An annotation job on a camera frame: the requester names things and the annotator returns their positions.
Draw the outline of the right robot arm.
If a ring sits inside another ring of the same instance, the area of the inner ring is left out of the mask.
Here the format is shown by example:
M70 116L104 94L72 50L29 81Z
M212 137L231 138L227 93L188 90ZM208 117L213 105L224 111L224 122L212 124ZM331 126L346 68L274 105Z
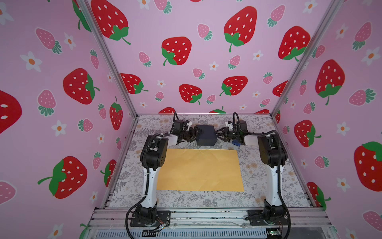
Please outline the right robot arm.
M248 215L246 220L263 220L272 225L288 217L287 206L282 197L282 175L287 153L277 131L249 132L244 120L228 121L226 126L215 131L216 136L224 142L237 141L240 145L258 146L262 163L267 174L267 194L263 212L259 215Z

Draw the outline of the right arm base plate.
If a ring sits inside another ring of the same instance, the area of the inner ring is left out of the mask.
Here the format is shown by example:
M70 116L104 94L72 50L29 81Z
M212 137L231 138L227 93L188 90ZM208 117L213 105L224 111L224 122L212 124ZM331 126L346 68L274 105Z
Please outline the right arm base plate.
M268 215L263 210L248 210L245 220L252 226L287 226L289 224L289 218L285 213Z

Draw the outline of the orange wrapping paper sheet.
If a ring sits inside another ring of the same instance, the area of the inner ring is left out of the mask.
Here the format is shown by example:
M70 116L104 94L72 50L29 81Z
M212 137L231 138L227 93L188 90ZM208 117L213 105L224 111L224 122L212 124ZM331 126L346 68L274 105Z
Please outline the orange wrapping paper sheet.
M157 189L243 192L238 153L228 149L168 149Z

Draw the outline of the dark grey gift box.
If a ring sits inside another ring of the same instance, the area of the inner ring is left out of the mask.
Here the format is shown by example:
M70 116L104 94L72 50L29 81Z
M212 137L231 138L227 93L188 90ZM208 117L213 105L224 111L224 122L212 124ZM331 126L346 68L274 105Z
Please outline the dark grey gift box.
M217 136L213 125L197 125L197 145L214 146L217 142Z

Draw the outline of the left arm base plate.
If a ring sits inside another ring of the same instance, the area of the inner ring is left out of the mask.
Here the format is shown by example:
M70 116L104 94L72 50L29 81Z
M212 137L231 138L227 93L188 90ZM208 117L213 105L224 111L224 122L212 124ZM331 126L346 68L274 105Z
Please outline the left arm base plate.
M148 217L141 216L134 212L131 217L129 226L131 227L159 227L161 225L168 225L171 220L171 211L157 211Z

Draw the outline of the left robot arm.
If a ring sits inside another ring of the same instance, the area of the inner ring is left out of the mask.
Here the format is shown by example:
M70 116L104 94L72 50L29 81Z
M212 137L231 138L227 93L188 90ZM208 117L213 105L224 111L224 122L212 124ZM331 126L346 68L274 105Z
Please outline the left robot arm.
M155 133L149 135L145 141L140 155L144 171L144 184L142 199L133 206L135 218L145 224L154 224L157 217L157 183L161 167L166 160L168 146L178 145L181 142L193 142L203 130L191 126L188 120L173 120L172 128L168 133Z

